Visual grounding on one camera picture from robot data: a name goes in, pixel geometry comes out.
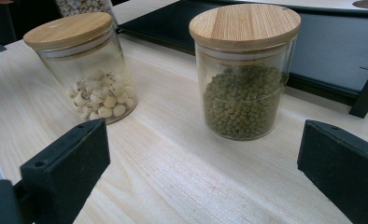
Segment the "wooden lid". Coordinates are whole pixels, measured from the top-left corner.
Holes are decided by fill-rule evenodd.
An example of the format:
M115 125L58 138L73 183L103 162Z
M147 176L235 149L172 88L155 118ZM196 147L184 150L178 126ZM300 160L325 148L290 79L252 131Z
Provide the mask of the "wooden lid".
M239 4L197 15L190 22L190 34L205 47L252 50L292 40L300 24L300 15L285 7Z
M35 50L59 49L86 43L112 25L105 12L91 12L50 21L29 31L23 41Z

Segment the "light wood surface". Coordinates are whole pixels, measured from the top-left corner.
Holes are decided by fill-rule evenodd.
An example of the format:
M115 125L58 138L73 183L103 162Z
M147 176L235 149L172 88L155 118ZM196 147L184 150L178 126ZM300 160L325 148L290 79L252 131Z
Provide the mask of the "light wood surface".
M264 49L290 42L297 36L300 24L300 15L291 9L243 4L201 13L191 20L189 30L192 38L205 47Z
M112 22L111 16L105 12L77 14L42 24L26 33L23 40L35 50L64 48L103 35Z
M163 4L133 0L114 10L142 15ZM193 56L127 35L120 43L139 102L107 126L111 164L76 223L350 223L296 162L306 119L368 141L368 115L350 116L346 105L288 88L270 134L223 139L205 126ZM23 41L6 47L0 166L15 184L20 165L81 120L35 52Z

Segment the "green peas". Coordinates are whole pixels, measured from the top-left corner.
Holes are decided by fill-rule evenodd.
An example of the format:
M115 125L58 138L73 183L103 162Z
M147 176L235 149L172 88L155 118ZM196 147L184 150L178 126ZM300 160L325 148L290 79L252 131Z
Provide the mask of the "green peas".
M227 66L205 89L206 124L215 133L237 140L269 133L286 83L284 77L265 63Z

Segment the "table surface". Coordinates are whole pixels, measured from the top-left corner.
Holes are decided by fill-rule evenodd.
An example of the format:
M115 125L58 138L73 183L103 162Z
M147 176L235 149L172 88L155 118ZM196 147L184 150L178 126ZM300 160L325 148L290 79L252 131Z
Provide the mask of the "table surface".
M125 22L172 2L132 0L114 13ZM320 6L344 3L351 6L336 0ZM227 140L205 126L193 56L127 35L120 43L139 103L107 126L111 164L76 223L350 223L296 162L307 119L368 141L368 115L359 119L347 105L287 88L270 134ZM35 52L23 41L6 48L0 52L0 167L15 184L20 165L82 120Z

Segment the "glass jar with wooden lid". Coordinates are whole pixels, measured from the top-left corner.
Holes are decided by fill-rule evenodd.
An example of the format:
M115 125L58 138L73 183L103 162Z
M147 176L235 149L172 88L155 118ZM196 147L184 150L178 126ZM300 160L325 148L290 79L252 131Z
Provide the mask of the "glass jar with wooden lid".
M206 125L217 135L252 140L276 125L301 24L291 9L238 4L190 22Z
M134 110L134 82L108 13L51 21L29 31L23 40L51 71L82 119L111 123Z

